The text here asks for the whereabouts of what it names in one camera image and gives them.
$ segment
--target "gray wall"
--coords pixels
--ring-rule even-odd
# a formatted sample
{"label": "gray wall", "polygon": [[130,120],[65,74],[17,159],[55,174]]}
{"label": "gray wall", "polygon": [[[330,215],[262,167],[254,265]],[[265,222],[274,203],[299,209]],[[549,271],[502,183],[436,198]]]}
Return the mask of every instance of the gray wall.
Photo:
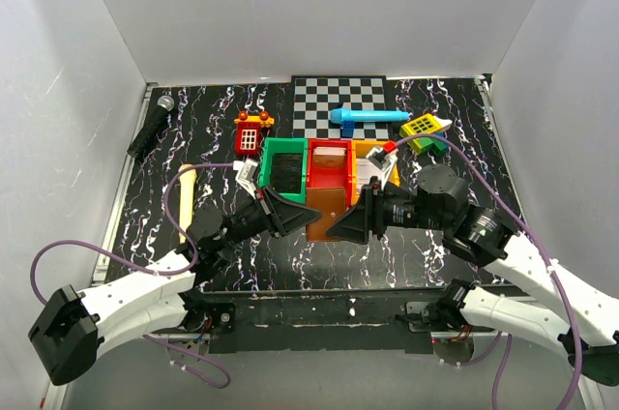
{"label": "gray wall", "polygon": [[[490,339],[477,343],[479,351]],[[213,389],[170,366],[165,350],[138,339],[105,354],[67,390],[63,410],[392,410],[491,408],[505,340],[485,361],[462,369],[397,351],[251,352],[219,356],[229,388]],[[207,366],[199,366],[207,374]],[[555,408],[570,368],[552,352],[515,340],[499,389],[501,410]],[[578,393],[569,409],[583,409]]]}
{"label": "gray wall", "polygon": [[[499,134],[529,222],[553,257],[614,297],[618,3],[537,0],[492,87]],[[619,408],[615,390],[603,393],[608,408]]]}
{"label": "gray wall", "polygon": [[[144,81],[102,0],[0,0],[0,47],[0,408],[21,410],[48,382],[30,262],[57,239],[101,242]],[[85,287],[95,260],[57,249],[44,294]]]}
{"label": "gray wall", "polygon": [[535,0],[104,0],[147,81],[493,73]]}

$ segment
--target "red toy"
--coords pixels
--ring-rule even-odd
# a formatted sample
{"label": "red toy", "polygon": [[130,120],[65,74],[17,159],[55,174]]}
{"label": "red toy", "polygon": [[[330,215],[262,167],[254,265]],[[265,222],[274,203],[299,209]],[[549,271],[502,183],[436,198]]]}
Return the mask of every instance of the red toy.
{"label": "red toy", "polygon": [[245,110],[234,119],[236,123],[236,140],[234,149],[239,156],[257,156],[260,145],[260,133],[263,128],[271,128],[275,119],[263,110],[259,115],[249,115]]}

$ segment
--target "wooden rolling pin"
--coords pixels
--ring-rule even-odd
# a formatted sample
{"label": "wooden rolling pin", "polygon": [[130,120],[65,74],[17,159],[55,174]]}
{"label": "wooden rolling pin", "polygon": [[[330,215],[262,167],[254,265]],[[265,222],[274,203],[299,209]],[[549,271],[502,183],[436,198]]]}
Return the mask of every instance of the wooden rolling pin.
{"label": "wooden rolling pin", "polygon": [[[185,168],[191,165],[181,165],[179,171],[183,171]],[[178,218],[178,223],[183,228],[183,231],[187,231],[187,228],[192,224],[193,219],[193,188],[195,187],[195,181],[197,180],[197,173],[195,170],[190,170],[183,173],[179,178],[181,182],[181,212]],[[181,244],[185,242],[185,236],[179,233],[179,239]]]}

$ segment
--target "blue toy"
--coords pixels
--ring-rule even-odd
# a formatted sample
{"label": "blue toy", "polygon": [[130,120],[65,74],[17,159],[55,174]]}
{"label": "blue toy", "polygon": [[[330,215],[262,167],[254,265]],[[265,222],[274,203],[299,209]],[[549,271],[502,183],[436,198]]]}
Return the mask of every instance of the blue toy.
{"label": "blue toy", "polygon": [[349,108],[334,108],[330,120],[341,125],[341,137],[352,137],[355,123],[365,122],[407,122],[410,114],[400,110],[350,110]]}

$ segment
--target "white wall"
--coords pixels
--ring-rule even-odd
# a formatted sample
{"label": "white wall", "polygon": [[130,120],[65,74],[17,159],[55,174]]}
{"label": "white wall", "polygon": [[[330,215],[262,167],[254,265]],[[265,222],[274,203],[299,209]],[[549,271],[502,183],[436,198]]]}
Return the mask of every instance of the white wall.
{"label": "white wall", "polygon": [[[530,224],[553,257],[614,297],[618,2],[537,0],[492,87],[499,135]],[[607,408],[619,408],[617,391],[603,392]]]}
{"label": "white wall", "polygon": [[[0,408],[16,410],[48,382],[30,262],[57,239],[101,242],[144,81],[103,0],[0,0],[0,48]],[[44,294],[85,287],[95,259],[51,253]]]}
{"label": "white wall", "polygon": [[104,0],[148,81],[493,73],[534,0]]}

